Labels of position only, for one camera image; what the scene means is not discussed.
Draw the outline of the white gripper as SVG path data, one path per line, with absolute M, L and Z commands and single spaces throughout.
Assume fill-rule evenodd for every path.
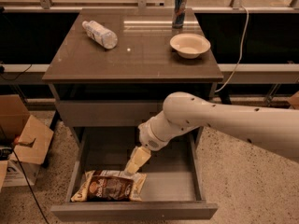
M 124 169 L 127 175 L 134 175 L 151 157 L 151 151 L 159 151 L 169 143 L 168 126 L 160 121 L 147 121 L 138 126 L 139 142 L 143 147 L 135 147 L 133 162 L 129 161 Z

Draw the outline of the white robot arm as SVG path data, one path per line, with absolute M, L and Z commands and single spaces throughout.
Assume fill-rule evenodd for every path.
M 170 140 L 202 126 L 211 127 L 285 158 L 299 157 L 299 111 L 269 107 L 212 104 L 186 92 L 174 92 L 162 111 L 140 124 L 139 142 L 124 172 L 135 174 Z

